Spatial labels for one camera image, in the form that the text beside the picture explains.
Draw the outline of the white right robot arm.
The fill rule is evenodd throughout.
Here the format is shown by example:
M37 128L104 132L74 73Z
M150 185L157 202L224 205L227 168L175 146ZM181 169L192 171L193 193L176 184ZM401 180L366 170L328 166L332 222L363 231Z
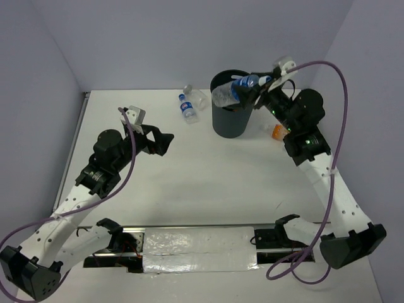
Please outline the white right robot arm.
M282 91L284 79L263 74L250 74L216 87L211 93L214 109L267 108L287 130L284 146L313 185L325 207L319 227L298 215L276 221L276 243L288 247L301 242L319 246L328 266L339 269L372 253L386 237L381 224L373 224L360 209L336 169L337 150L331 150L318 129L324 117L323 98L315 90L302 90L296 97ZM153 180L158 182L165 198L183 196L196 200L202 197L235 196L238 193L261 193L280 190L283 198L294 189L290 174L275 160L268 165L255 160L252 153L238 157L232 147L219 162L193 153L192 167L179 159Z

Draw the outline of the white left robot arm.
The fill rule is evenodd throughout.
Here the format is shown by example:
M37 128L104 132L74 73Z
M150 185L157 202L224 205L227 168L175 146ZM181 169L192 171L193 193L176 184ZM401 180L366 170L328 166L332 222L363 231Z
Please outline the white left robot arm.
M126 129L126 135L108 129L98 135L88 165L81 171L70 193L48 222L18 247L6 246L1 251L1 266L6 278L29 295L33 302L50 297L77 263L103 249L119 252L124 241L133 237L115 221L103 218L72 242L70 236L100 201L116 194L123 168L134 167L139 153L163 156L174 135L159 128L141 125Z

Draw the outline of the blue label water bottle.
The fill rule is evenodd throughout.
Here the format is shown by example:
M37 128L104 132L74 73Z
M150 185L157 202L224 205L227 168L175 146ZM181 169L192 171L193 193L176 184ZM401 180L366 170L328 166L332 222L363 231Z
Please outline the blue label water bottle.
M211 100L215 106L221 108L239 104L240 96L236 92L237 87L252 88L255 85L262 86L271 80L273 78L269 75L250 74L216 87L211 93Z

